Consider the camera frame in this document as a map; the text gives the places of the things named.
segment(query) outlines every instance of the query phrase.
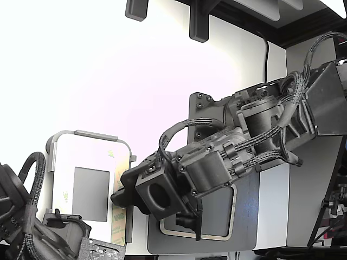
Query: white wall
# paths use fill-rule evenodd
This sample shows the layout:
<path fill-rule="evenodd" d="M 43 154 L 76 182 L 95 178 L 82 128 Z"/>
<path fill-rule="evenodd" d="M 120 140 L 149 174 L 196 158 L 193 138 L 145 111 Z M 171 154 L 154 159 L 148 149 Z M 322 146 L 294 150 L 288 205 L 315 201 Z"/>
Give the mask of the white wall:
<path fill-rule="evenodd" d="M 140 162 L 188 117 L 191 93 L 218 100 L 262 81 L 261 38 L 210 17 L 202 44 L 189 38 L 188 6 L 150 0 L 137 22 L 125 17 L 125 4 L 0 2 L 1 163 L 18 172 L 63 129 L 117 135 Z M 285 50 L 270 44 L 268 78 L 285 75 Z M 182 131 L 169 150 L 186 140 Z M 41 207 L 49 201 L 40 198 Z"/>

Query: metal bracket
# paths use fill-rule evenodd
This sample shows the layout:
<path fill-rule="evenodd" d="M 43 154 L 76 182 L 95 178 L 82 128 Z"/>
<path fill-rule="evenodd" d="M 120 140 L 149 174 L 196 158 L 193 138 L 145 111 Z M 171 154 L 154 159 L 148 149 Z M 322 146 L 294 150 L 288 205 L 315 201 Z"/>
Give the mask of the metal bracket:
<path fill-rule="evenodd" d="M 147 17 L 148 0 L 127 0 L 125 16 L 142 22 Z"/>
<path fill-rule="evenodd" d="M 221 0 L 192 0 L 190 6 L 189 37 L 206 42 L 209 36 L 209 14 Z"/>

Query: screw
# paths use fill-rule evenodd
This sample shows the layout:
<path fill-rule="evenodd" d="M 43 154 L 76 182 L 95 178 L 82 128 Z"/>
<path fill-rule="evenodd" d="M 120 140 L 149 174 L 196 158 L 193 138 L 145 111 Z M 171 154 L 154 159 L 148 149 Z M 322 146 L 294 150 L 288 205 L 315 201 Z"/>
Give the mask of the screw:
<path fill-rule="evenodd" d="M 154 172 L 155 170 L 156 170 L 156 167 L 154 165 L 148 168 L 149 172 Z"/>
<path fill-rule="evenodd" d="M 260 96 L 262 96 L 262 97 L 267 96 L 267 91 L 264 90 L 262 93 L 260 93 Z"/>

